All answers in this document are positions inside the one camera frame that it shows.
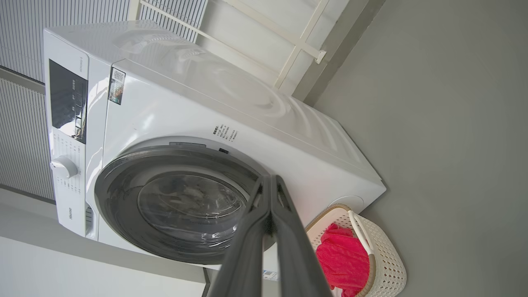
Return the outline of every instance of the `washing machine door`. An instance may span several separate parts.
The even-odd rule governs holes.
[[[141,249],[176,261],[221,264],[249,193],[265,174],[209,148],[141,148],[102,170],[96,203],[106,223]]]

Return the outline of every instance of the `door glass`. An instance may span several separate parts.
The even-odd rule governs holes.
[[[233,186],[199,173],[155,176],[137,199],[141,215],[159,231],[211,247],[232,237],[246,206]]]

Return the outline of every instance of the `louvered panel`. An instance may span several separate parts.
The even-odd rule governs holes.
[[[187,23],[200,27],[207,0],[150,0]],[[125,21],[128,0],[0,1],[0,65],[44,81],[42,30],[45,27]],[[142,8],[142,18],[194,42],[196,34],[167,17]]]
[[[125,21],[128,0],[0,1],[0,65],[44,81],[45,27]]]
[[[0,79],[0,184],[54,200],[44,102]]]
[[[148,3],[176,16],[178,19],[187,24],[200,28],[202,23],[205,7],[208,0],[146,0]],[[183,25],[171,20],[170,18],[153,11],[148,7],[142,6],[141,20],[153,20],[161,27],[174,32],[190,42],[196,41],[196,32],[185,28]]]

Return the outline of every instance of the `qr code sticker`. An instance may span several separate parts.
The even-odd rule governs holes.
[[[119,82],[125,82],[125,73],[114,68],[112,71],[112,79]]]
[[[262,278],[270,281],[279,281],[279,273],[275,271],[264,270]]]

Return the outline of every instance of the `white washing machine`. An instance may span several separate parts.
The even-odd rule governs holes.
[[[45,29],[44,58],[59,222],[80,236],[219,268],[261,175],[305,225],[385,191],[335,120],[154,22]]]

